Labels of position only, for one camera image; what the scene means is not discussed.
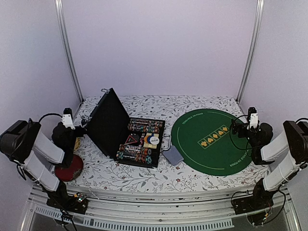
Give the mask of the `black poker chip case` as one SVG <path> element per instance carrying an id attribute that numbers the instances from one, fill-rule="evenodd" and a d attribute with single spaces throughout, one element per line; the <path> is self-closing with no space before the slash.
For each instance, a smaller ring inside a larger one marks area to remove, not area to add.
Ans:
<path id="1" fill-rule="evenodd" d="M 145 136 L 146 133 L 128 130 L 128 123 L 131 118 L 132 117 L 128 115 L 115 91 L 110 88 L 105 90 L 104 95 L 94 107 L 90 115 L 84 115 L 82 117 L 81 125 L 85 129 L 85 132 L 89 138 L 105 156 L 126 165 L 146 168 L 157 167 L 158 164 L 153 166 L 142 163 L 131 163 L 129 161 L 116 160 L 116 153 L 119 150 L 119 146 L 125 143 L 129 135 L 132 135 L 135 139 L 139 140 L 138 143 L 132 145 L 143 147 L 141 139 Z M 165 125 L 159 132 L 159 138 L 161 141 L 158 147 L 155 149 L 159 156 L 163 143 L 164 130 Z"/>

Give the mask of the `blue small blind button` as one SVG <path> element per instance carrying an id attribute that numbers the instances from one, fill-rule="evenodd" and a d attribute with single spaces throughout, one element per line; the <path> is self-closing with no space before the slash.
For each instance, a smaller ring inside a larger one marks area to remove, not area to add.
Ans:
<path id="1" fill-rule="evenodd" d="M 145 137 L 144 137 L 144 142 L 145 142 L 145 143 L 150 143 L 150 137 L 151 137 L 151 136 L 145 136 Z"/>

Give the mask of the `white dealer button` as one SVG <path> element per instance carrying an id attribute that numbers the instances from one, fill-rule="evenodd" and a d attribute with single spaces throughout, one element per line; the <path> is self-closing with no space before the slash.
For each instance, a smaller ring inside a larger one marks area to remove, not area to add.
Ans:
<path id="1" fill-rule="evenodd" d="M 160 142 L 159 138 L 156 136 L 151 136 L 149 139 L 149 143 L 152 145 L 158 145 Z"/>

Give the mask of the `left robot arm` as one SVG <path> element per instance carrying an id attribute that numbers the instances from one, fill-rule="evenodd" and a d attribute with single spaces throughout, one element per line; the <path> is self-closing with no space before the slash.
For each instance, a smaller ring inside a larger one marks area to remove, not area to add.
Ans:
<path id="1" fill-rule="evenodd" d="M 71 119 L 62 118 L 50 140 L 42 132 L 41 124 L 29 119 L 18 120 L 0 136 L 1 153 L 33 177 L 61 209 L 70 207 L 71 197 L 64 182 L 52 174 L 41 159 L 58 167 L 69 167 L 73 160 L 76 131 Z"/>

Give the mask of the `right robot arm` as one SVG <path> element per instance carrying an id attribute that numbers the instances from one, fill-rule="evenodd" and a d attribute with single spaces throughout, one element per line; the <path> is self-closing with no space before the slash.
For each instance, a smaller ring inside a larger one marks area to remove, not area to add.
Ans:
<path id="1" fill-rule="evenodd" d="M 255 165 L 275 164 L 276 166 L 255 184 L 251 196 L 231 201 L 238 213 L 272 206 L 272 198 L 280 187 L 307 167 L 307 118 L 300 118 L 296 121 L 286 120 L 282 126 L 282 132 L 274 137 L 273 128 L 268 123 L 261 123 L 257 126 L 251 123 L 234 124 L 233 134 L 246 138 L 251 146 L 253 163 Z"/>

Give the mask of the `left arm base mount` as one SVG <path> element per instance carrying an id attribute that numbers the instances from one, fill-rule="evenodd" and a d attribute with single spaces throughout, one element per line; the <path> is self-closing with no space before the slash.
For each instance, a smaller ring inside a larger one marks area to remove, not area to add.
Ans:
<path id="1" fill-rule="evenodd" d="M 87 199 L 87 195 L 80 192 L 77 192 L 71 196 L 68 195 L 67 197 L 56 196 L 50 193 L 46 202 L 46 204 L 50 207 L 83 215 L 86 214 L 88 203 L 89 201 Z"/>

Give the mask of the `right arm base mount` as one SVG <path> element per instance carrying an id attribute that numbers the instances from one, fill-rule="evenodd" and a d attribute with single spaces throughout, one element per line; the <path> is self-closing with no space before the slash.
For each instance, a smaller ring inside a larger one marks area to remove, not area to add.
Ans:
<path id="1" fill-rule="evenodd" d="M 253 226 L 265 224 L 272 209 L 273 195 L 254 195 L 249 192 L 238 191 L 231 197 L 231 205 L 236 215 L 248 214 L 247 220 Z"/>

